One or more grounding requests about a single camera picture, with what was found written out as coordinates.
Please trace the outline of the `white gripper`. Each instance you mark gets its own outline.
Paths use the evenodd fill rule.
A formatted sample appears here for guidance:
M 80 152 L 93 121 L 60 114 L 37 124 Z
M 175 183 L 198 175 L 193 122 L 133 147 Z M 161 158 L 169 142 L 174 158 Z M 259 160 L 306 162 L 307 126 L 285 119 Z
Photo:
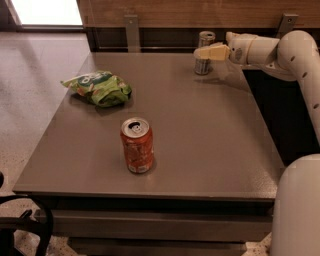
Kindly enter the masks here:
M 196 49 L 193 55 L 201 60 L 225 61 L 229 58 L 235 64 L 257 67 L 265 67 L 276 59 L 277 38 L 227 32 L 226 41 L 228 46 L 216 42 Z

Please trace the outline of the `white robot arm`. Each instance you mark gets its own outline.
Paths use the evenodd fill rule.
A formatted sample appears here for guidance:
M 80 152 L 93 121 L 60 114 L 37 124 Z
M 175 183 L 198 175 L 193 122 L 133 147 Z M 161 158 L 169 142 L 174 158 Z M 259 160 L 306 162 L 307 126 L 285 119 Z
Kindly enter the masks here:
M 228 32 L 197 59 L 229 60 L 244 75 L 285 164 L 273 208 L 270 256 L 320 256 L 320 56 L 314 38 Z

